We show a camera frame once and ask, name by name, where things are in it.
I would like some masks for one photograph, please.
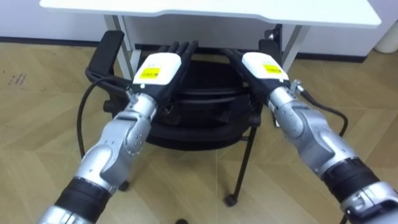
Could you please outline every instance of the black rubber sleeve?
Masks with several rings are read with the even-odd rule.
[[[72,179],[55,205],[96,223],[110,197],[111,194],[102,187],[84,179]]]
[[[359,158],[340,162],[327,170],[322,178],[339,203],[362,188],[380,181]]]

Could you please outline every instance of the chair leg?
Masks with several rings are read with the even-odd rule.
[[[225,202],[229,207],[236,205],[236,203],[238,202],[238,195],[241,191],[242,181],[244,173],[246,171],[246,167],[248,166],[251,148],[253,146],[254,138],[256,137],[256,131],[257,128],[252,127],[250,129],[249,139],[248,143],[246,144],[246,150],[244,151],[241,170],[239,171],[238,180],[236,181],[234,194],[230,194],[225,198]]]

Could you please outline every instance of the chair seat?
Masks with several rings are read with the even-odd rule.
[[[147,142],[183,151],[238,142],[260,104],[229,64],[192,61],[168,109],[157,113]]]

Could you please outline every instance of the chair armrest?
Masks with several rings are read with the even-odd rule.
[[[90,60],[87,70],[113,75],[113,64],[118,56],[123,38],[124,33],[122,31],[111,30],[105,32]]]

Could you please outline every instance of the chair caster wheel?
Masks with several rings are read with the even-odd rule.
[[[121,184],[120,186],[119,186],[119,190],[120,191],[122,191],[122,192],[125,192],[128,188],[129,188],[129,186],[130,186],[130,183],[128,182],[128,181],[124,181],[123,182],[123,184]]]
[[[224,201],[227,204],[227,206],[229,206],[229,207],[232,207],[232,206],[236,205],[236,203],[238,202],[238,200],[234,198],[234,195],[228,195],[224,199]]]
[[[177,220],[175,222],[175,224],[188,224],[188,222],[185,219],[181,218],[181,219]]]

